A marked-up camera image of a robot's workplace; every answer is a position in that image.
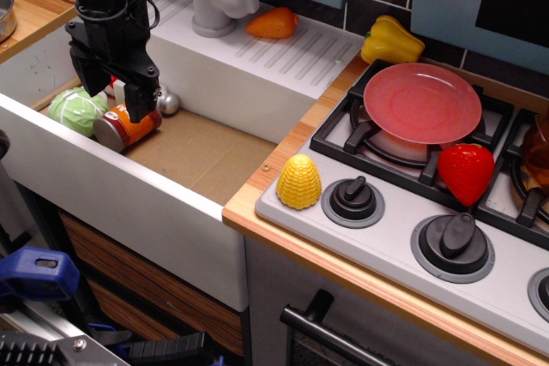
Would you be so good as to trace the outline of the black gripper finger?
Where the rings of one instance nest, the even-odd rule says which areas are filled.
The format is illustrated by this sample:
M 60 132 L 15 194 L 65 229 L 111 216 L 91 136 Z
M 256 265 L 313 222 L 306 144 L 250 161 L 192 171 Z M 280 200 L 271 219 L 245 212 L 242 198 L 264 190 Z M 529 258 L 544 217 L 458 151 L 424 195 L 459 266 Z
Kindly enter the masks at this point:
M 77 44 L 70 45 L 71 60 L 82 86 L 90 96 L 102 92 L 107 86 L 107 72 L 100 61 Z
M 155 110 L 154 87 L 127 83 L 124 86 L 125 105 L 132 123 L 139 123 Z

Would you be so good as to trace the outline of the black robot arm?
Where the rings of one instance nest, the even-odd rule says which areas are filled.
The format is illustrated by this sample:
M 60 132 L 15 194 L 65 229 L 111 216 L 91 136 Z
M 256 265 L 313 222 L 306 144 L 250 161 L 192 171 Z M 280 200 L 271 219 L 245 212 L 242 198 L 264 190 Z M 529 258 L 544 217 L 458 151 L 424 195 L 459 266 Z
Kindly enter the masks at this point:
M 81 84 L 94 96 L 115 77 L 124 83 L 130 121 L 139 123 L 156 107 L 160 71 L 147 54 L 151 30 L 160 21 L 148 16 L 152 0 L 75 0 L 79 22 L 65 25 L 69 54 Z

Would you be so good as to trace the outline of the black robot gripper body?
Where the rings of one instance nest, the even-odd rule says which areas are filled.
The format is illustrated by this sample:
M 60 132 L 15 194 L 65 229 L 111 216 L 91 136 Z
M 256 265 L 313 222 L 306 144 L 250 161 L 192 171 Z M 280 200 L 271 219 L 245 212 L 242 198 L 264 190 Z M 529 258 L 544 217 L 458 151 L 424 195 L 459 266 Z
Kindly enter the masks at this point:
M 71 36 L 69 44 L 77 44 L 100 61 L 111 76 L 125 84 L 159 86 L 159 70 L 147 54 L 150 31 L 160 19 L 156 12 L 149 21 L 151 0 L 76 0 L 80 23 L 70 23 L 65 30 Z

